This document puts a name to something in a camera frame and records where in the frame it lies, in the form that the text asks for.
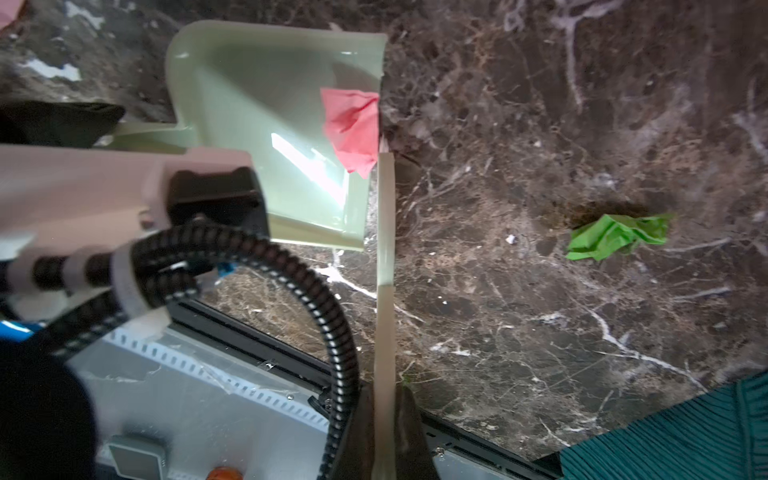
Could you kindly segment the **green plastic dustpan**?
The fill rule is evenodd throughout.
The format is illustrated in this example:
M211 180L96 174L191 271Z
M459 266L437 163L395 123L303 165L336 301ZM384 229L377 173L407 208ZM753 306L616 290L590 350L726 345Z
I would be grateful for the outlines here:
M191 23L173 37L165 56L175 122L123 123L111 146L245 152L274 240L362 250L369 181L337 159L323 128L321 92L378 92L386 44L381 33Z

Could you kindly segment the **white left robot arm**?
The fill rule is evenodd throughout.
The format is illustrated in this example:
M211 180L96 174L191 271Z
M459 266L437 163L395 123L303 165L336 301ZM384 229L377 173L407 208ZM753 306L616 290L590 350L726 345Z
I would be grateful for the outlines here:
M340 476L343 443L359 400L349 323L327 285L259 231L188 221L126 247L89 256L80 271L99 294L20 343L1 345L1 475L5 479L91 479L96 424L86 391L67 361L129 319L129 303L164 307L200 293L197 275L235 263L288 289L316 322L333 385L323 479Z

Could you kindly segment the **small pink paper scrap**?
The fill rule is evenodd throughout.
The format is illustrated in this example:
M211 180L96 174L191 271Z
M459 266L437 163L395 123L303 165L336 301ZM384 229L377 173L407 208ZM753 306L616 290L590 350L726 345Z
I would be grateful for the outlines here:
M323 88L324 133L348 173L367 179L379 155L379 100L374 92Z

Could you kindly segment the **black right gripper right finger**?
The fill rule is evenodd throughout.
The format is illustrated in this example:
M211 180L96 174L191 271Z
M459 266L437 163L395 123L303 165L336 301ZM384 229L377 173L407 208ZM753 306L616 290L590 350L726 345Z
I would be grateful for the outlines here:
M395 454L397 479L440 479L423 431L421 411L411 390L404 386L396 389Z

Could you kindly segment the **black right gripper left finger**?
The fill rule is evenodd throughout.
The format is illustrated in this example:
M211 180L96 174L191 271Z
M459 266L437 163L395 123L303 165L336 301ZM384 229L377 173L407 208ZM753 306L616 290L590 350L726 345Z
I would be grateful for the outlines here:
M365 384L337 451L329 478L370 480L375 459L373 388Z

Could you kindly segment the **small green paper scrap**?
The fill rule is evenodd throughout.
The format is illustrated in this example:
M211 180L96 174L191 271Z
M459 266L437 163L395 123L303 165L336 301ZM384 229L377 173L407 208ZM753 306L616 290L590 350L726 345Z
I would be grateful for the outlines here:
M632 252L638 245L664 245L671 216L631 217L605 214L571 232L566 258L602 261L616 252Z

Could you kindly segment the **green hand brush white bristles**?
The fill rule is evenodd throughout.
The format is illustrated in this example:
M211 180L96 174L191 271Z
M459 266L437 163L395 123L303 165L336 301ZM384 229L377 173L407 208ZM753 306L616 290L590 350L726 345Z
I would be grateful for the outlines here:
M386 139L380 140L377 163L377 305L374 352L373 479L396 477L396 320L394 270L396 236L395 160Z

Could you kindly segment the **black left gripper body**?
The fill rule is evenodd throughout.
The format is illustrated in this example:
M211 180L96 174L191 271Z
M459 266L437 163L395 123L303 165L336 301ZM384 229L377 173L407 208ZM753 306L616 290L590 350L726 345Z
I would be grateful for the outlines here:
M111 134L124 107L102 102L14 101L1 105L1 143L88 149Z

